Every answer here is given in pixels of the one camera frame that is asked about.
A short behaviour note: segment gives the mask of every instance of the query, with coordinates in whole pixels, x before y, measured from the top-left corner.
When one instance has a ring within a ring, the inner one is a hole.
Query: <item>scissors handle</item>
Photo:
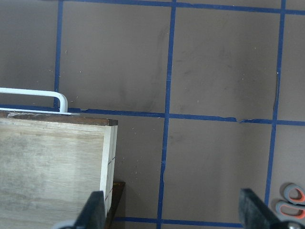
[[[301,197],[300,198],[291,198],[289,194],[292,190],[296,190]],[[292,204],[305,205],[305,191],[298,185],[290,184],[290,185],[286,186],[284,189],[284,197]]]
[[[292,215],[292,214],[283,212],[282,207],[298,210],[300,212],[297,215]],[[282,214],[284,216],[294,217],[296,219],[305,218],[305,206],[303,206],[303,205],[295,205],[295,204],[287,203],[285,201],[280,200],[277,202],[277,204],[275,206],[275,210],[277,213]]]

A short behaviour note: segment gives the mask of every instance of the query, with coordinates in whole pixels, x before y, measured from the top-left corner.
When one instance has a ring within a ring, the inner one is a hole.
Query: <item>light wood surface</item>
[[[107,174],[108,128],[0,118],[0,228],[46,229],[76,219]]]

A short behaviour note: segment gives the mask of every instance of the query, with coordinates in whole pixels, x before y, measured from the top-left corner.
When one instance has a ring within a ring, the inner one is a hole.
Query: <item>white handle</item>
[[[0,93],[6,93],[6,94],[28,94],[28,95],[40,95],[40,96],[56,97],[60,101],[59,111],[61,113],[66,113],[68,111],[68,101],[67,101],[67,98],[63,94],[60,94],[58,92],[0,87]]]

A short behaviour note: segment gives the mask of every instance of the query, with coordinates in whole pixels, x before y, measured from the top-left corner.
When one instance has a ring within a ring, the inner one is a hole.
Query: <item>wooden box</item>
[[[76,219],[92,191],[111,206],[116,120],[0,111],[0,228]]]

